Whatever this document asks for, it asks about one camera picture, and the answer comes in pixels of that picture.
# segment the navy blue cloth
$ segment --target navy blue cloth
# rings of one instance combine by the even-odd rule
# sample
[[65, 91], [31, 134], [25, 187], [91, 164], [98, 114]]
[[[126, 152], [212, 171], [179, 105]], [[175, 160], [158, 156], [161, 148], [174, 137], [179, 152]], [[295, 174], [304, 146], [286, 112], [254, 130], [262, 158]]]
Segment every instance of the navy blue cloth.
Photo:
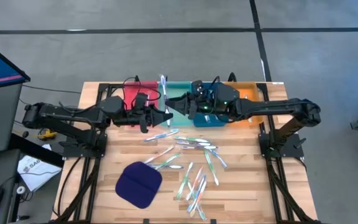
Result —
[[118, 196], [138, 208], [147, 208], [153, 201], [162, 182], [160, 172], [143, 162], [127, 166], [116, 184]]

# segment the wooden tabletop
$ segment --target wooden tabletop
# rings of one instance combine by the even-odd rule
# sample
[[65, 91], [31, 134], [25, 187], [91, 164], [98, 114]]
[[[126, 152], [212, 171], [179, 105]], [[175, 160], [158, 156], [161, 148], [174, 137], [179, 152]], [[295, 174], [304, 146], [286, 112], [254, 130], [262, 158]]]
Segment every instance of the wooden tabletop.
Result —
[[[95, 104], [98, 85], [99, 82], [84, 83], [79, 103], [80, 108]], [[287, 94], [283, 83], [267, 83], [267, 88], [270, 100], [286, 100]], [[122, 92], [116, 91], [116, 94], [121, 95]], [[289, 119], [291, 116], [274, 116], [277, 128]], [[76, 126], [87, 128], [84, 124], [76, 124]], [[174, 150], [155, 160], [155, 162], [163, 162], [174, 153], [181, 151], [183, 155], [175, 159], [173, 164], [188, 167], [190, 162], [194, 162], [195, 165], [190, 172], [190, 179], [193, 180], [198, 169], [204, 165], [208, 183], [201, 206], [208, 220], [217, 219], [218, 223], [275, 223], [265, 159], [260, 155], [257, 140], [260, 133], [259, 126], [252, 128], [179, 128], [178, 135], [180, 136], [205, 138], [219, 146], [218, 152], [228, 164], [228, 168], [223, 169], [219, 161], [211, 156], [219, 179], [219, 186], [216, 186], [202, 151], [181, 150], [176, 145]], [[155, 142], [144, 142], [145, 138], [162, 133], [167, 129], [157, 126], [149, 130], [148, 134], [142, 134], [139, 127], [118, 128], [112, 125], [106, 131], [108, 147], [106, 155], [101, 161], [92, 223], [141, 223], [144, 218], [149, 218], [151, 223], [203, 223], [197, 213], [193, 218], [189, 217], [186, 212], [188, 204], [185, 200], [181, 202], [175, 200], [186, 169], [160, 170], [163, 182], [154, 201], [146, 209], [136, 208], [115, 192], [117, 179], [127, 165], [135, 161], [144, 161], [174, 143], [171, 136]], [[73, 158], [65, 162], [59, 191], [75, 160]], [[307, 215], [317, 219], [305, 168], [291, 158], [284, 158], [283, 163], [290, 193]], [[62, 211], [78, 192], [82, 167], [83, 159], [77, 164], [68, 179], [62, 198]], [[279, 198], [282, 215], [285, 219], [287, 215], [280, 193]], [[84, 197], [82, 218], [85, 217], [87, 200], [88, 194]]]

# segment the orange container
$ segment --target orange container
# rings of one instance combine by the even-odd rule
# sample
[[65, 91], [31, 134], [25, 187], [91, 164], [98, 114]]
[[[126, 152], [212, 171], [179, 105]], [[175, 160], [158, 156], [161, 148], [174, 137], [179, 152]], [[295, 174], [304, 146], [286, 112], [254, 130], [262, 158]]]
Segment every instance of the orange container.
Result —
[[[234, 87], [240, 92], [240, 98], [247, 98], [252, 101], [259, 101], [258, 88], [255, 82], [223, 82], [225, 85]], [[250, 119], [227, 124], [230, 127], [255, 126], [264, 121], [263, 116], [253, 116]]]

